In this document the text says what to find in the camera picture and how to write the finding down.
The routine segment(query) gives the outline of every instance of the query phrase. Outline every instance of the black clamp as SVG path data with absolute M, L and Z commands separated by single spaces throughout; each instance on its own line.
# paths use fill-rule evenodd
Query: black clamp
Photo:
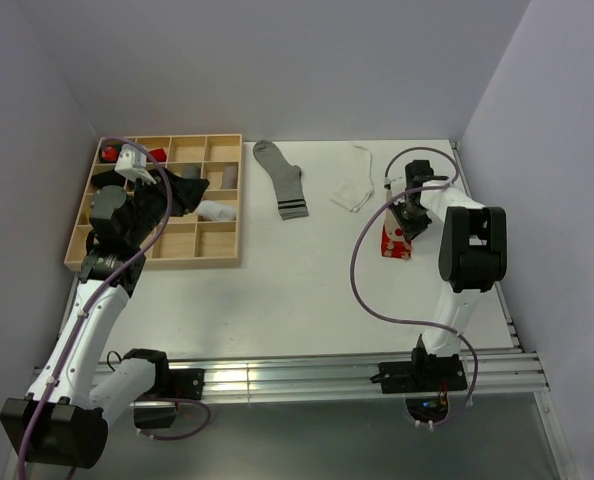
M 379 373 L 372 376 L 370 381 L 379 383 L 383 394 L 461 391 L 468 388 L 459 356 L 429 355 L 421 336 L 413 349 L 411 360 L 380 363 Z

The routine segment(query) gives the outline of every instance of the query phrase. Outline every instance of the gray floor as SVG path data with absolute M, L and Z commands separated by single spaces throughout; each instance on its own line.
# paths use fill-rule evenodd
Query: gray floor
M 409 423 L 398 399 L 228 405 L 214 413 L 197 437 L 156 442 L 135 435 L 127 412 L 99 463 L 75 479 L 558 478 L 530 394 L 477 397 L 432 434 Z M 176 423 L 183 430 L 193 420 Z M 62 479 L 66 471 L 37 466 L 32 479 Z

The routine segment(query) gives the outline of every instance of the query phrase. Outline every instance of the white sock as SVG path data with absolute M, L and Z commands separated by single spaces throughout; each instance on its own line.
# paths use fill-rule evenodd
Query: white sock
M 232 222 L 237 219 L 237 209 L 235 207 L 213 202 L 212 200 L 200 202 L 195 209 L 195 213 L 213 222 Z
M 349 212 L 358 212 L 374 191 L 370 178 L 372 160 L 370 150 L 349 143 L 348 159 L 330 200 Z

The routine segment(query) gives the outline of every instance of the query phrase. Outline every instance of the cable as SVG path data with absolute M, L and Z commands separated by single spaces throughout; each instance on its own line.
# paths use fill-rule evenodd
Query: cable
M 141 153 L 146 155 L 146 157 L 148 157 L 148 160 L 150 160 L 153 163 L 153 165 L 155 165 L 155 167 L 157 168 L 157 170 L 160 173 L 162 181 L 164 182 L 164 187 L 166 188 L 166 211 L 164 213 L 164 218 L 161 222 L 161 226 L 159 227 L 159 229 L 157 230 L 157 232 L 155 233 L 153 238 L 151 238 L 150 241 L 148 241 L 146 243 L 146 245 L 144 245 L 137 253 L 135 253 L 135 255 L 130 257 L 129 260 L 127 260 L 122 266 L 120 266 L 117 270 L 115 270 L 106 280 L 104 280 L 101 285 L 99 285 L 99 287 L 93 292 L 93 294 L 90 296 L 88 301 L 84 304 L 83 308 L 80 310 L 79 314 L 77 315 L 77 321 L 75 322 L 75 325 L 74 325 L 72 331 L 70 332 L 68 339 L 66 340 L 66 345 L 64 346 L 64 349 L 62 350 L 61 355 L 59 356 L 57 363 L 55 364 L 55 369 L 53 370 L 52 377 L 49 380 L 50 383 L 46 384 L 46 389 L 44 390 L 44 394 L 41 396 L 41 399 L 39 400 L 39 403 L 37 404 L 37 407 L 35 408 L 35 411 L 33 412 L 33 415 L 30 418 L 28 425 L 26 426 L 26 431 L 24 432 L 24 436 L 22 438 L 21 445 L 19 447 L 19 460 L 17 462 L 17 476 L 18 476 L 19 480 L 26 480 L 26 478 L 27 478 L 26 477 L 26 457 L 28 456 L 28 448 L 30 447 L 30 439 L 31 439 L 33 431 L 35 430 L 35 427 L 37 425 L 37 421 L 39 420 L 39 416 L 41 415 L 41 412 L 44 410 L 44 407 L 48 403 L 48 399 L 50 398 L 50 395 L 52 394 L 52 392 L 55 388 L 55 384 L 59 380 L 59 377 L 61 376 L 61 372 L 64 369 L 64 366 L 66 365 L 66 361 L 68 360 L 68 357 L 75 345 L 75 342 L 77 340 L 77 337 L 79 336 L 79 333 L 81 332 L 84 322 L 86 321 L 86 318 L 88 318 L 89 312 L 95 306 L 95 303 L 97 302 L 97 300 L 99 300 L 99 297 L 101 296 L 102 293 L 104 293 L 104 291 L 108 288 L 108 286 L 111 283 L 113 283 L 124 272 L 124 270 L 126 270 L 128 267 L 130 267 L 137 259 L 139 259 L 142 255 L 144 255 L 144 253 L 146 253 L 146 251 L 149 248 L 151 248 L 153 246 L 153 244 L 159 239 L 159 237 L 163 233 L 164 228 L 166 228 L 166 224 L 168 223 L 168 219 L 170 218 L 170 212 L 171 212 L 172 206 L 173 206 L 173 200 L 172 200 L 173 192 L 172 192 L 172 188 L 170 186 L 170 181 L 168 180 L 168 175 L 166 175 L 164 167 L 161 166 L 161 164 L 157 161 L 157 159 L 155 157 L 153 157 L 147 149 L 145 149 L 143 146 L 139 145 L 138 143 L 132 142 L 126 138 L 106 137 L 102 141 L 102 146 L 108 142 L 111 142 L 111 141 L 121 142 L 121 143 L 125 143 L 125 144 L 132 146 L 133 148 L 139 150 Z
M 110 363 L 110 356 L 112 354 L 115 354 L 117 356 L 117 358 L 119 359 L 119 363 L 121 363 L 124 359 L 121 358 L 121 355 L 119 355 L 119 353 L 117 353 L 115 350 L 111 350 L 106 354 L 106 365 L 108 365 L 108 368 L 110 368 L 113 372 L 115 371 L 115 367 L 113 367 Z
M 204 419 L 202 424 L 200 426 L 198 426 L 196 429 L 191 430 L 188 433 L 183 433 L 181 435 L 171 435 L 170 437 L 166 437 L 164 435 L 156 435 L 156 434 L 152 433 L 150 430 L 137 429 L 137 431 L 139 433 L 141 433 L 142 435 L 146 435 L 151 440 L 162 440 L 162 441 L 169 442 L 169 441 L 173 441 L 173 440 L 183 440 L 185 438 L 192 437 L 193 435 L 197 435 L 204 428 L 206 428 L 206 426 L 208 425 L 208 423 L 210 422 L 210 419 L 212 417 L 212 412 L 210 411 L 210 407 L 208 405 L 206 405 L 204 402 L 200 402 L 199 400 L 191 400 L 190 398 L 156 398 L 156 399 L 154 399 L 154 401 L 171 402 L 171 403 L 186 403 L 188 405 L 197 405 L 198 407 L 201 407 L 206 411 L 206 418 Z
M 353 248 L 353 253 L 352 253 L 352 256 L 350 257 L 350 286 L 352 288 L 355 300 L 357 300 L 359 305 L 361 305 L 361 307 L 364 310 L 366 310 L 368 313 L 370 313 L 373 317 L 378 318 L 379 320 L 383 320 L 384 322 L 396 323 L 399 325 L 413 325 L 413 326 L 420 326 L 420 327 L 440 328 L 442 330 L 446 330 L 447 332 L 452 333 L 457 338 L 459 338 L 462 342 L 464 342 L 464 344 L 466 345 L 468 350 L 470 350 L 470 353 L 473 356 L 473 364 L 474 364 L 473 365 L 473 379 L 470 382 L 470 387 L 468 388 L 468 392 L 466 393 L 466 399 L 459 406 L 459 408 L 457 408 L 454 412 L 447 415 L 446 418 L 444 418 L 440 422 L 435 423 L 435 426 L 439 426 L 439 425 L 443 425 L 443 424 L 449 422 L 450 420 L 452 420 L 453 418 L 458 416 L 464 410 L 466 405 L 468 405 L 470 403 L 470 400 L 473 396 L 473 392 L 475 391 L 475 385 L 477 384 L 477 376 L 479 375 L 479 358 L 477 357 L 477 352 L 475 351 L 475 348 L 468 341 L 468 339 L 466 339 L 466 337 L 464 337 L 464 335 L 459 333 L 459 331 L 457 331 L 456 329 L 449 327 L 448 325 L 442 325 L 441 323 L 428 322 L 428 321 L 423 321 L 423 320 L 404 320 L 404 319 L 399 319 L 399 318 L 388 317 L 386 315 L 382 315 L 381 313 L 376 312 L 371 307 L 369 307 L 368 304 L 366 304 L 364 299 L 359 294 L 359 290 L 357 289 L 357 281 L 355 278 L 355 265 L 357 263 L 357 254 L 359 253 L 359 247 L 361 247 L 361 244 L 364 241 L 364 238 L 366 237 L 368 230 L 370 230 L 370 227 L 372 227 L 372 225 L 375 223 L 375 221 L 379 218 L 379 216 L 382 213 L 384 213 L 384 211 L 386 211 L 386 209 L 388 207 L 390 207 L 392 204 L 394 204 L 399 199 L 407 197 L 408 195 L 412 195 L 413 193 L 420 193 L 420 192 L 425 192 L 425 191 L 429 191 L 429 190 L 446 190 L 453 183 L 455 183 L 455 181 L 459 178 L 460 173 L 459 173 L 459 165 L 457 165 L 457 162 L 455 162 L 455 160 L 453 158 L 451 158 L 449 155 L 445 154 L 441 150 L 437 150 L 435 148 L 430 148 L 430 147 L 412 147 L 412 148 L 408 148 L 408 149 L 398 153 L 397 155 L 395 155 L 395 157 L 390 161 L 390 163 L 386 167 L 385 176 L 388 177 L 390 167 L 393 165 L 393 163 L 395 163 L 395 161 L 399 157 L 405 155 L 406 153 L 414 152 L 417 150 L 424 150 L 424 151 L 428 151 L 428 152 L 437 153 L 437 154 L 441 155 L 442 157 L 448 159 L 448 161 L 450 161 L 450 163 L 453 165 L 453 167 L 455 167 L 455 175 L 453 176 L 453 178 L 451 180 L 449 180 L 448 182 L 446 182 L 443 185 L 415 187 L 415 188 L 406 190 L 405 192 L 394 195 L 390 200 L 388 200 L 386 203 L 384 203 L 381 207 L 379 207 L 377 209 L 375 214 L 370 218 L 370 220 L 368 220 L 368 223 L 366 223 L 366 226 L 363 228 L 363 230 L 359 234 L 359 237 L 357 238 L 357 242 L 355 242 L 355 247 Z

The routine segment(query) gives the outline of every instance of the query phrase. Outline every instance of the white wall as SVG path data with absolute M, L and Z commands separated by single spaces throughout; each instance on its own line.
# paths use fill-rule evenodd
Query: white wall
M 460 138 L 528 0 L 18 0 L 101 134 Z
M 93 135 L 13 0 L 0 0 L 0 409 L 54 343 Z M 10 444 L 0 425 L 0 475 Z
M 463 139 L 508 211 L 504 288 L 577 467 L 594 480 L 594 0 L 533 0 Z

